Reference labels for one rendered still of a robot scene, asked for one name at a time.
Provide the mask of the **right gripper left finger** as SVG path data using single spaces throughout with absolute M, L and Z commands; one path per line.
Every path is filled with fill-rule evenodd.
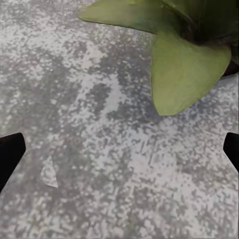
M 0 192 L 26 152 L 21 132 L 0 138 Z

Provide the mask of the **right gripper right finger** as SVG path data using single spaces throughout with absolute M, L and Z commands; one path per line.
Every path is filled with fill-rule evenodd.
M 228 132 L 223 150 L 239 173 L 239 134 Z

